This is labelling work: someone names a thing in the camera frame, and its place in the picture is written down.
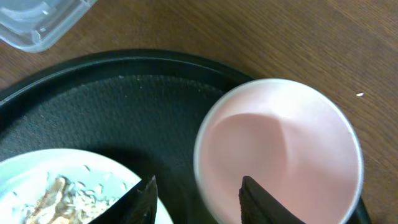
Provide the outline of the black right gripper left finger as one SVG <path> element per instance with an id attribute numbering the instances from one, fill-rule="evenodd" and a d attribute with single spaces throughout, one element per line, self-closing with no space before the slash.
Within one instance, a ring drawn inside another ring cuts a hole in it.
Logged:
<path id="1" fill-rule="evenodd" d="M 89 224 L 154 224 L 157 196 L 155 176 L 142 179 Z"/>

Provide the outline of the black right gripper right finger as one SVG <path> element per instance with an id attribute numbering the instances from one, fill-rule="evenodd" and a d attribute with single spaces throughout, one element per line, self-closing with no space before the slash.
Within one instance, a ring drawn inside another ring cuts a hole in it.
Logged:
<path id="1" fill-rule="evenodd" d="M 239 202 L 242 224 L 304 224 L 250 176 L 243 177 Z"/>

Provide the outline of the pink plastic cup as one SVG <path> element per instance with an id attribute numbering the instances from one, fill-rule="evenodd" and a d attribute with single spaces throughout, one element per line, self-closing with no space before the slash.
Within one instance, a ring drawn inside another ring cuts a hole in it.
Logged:
<path id="1" fill-rule="evenodd" d="M 242 84 L 213 105 L 193 168 L 218 223 L 241 222 L 245 176 L 305 223 L 346 223 L 364 176 L 358 137 L 342 111 L 307 85 L 275 78 Z"/>

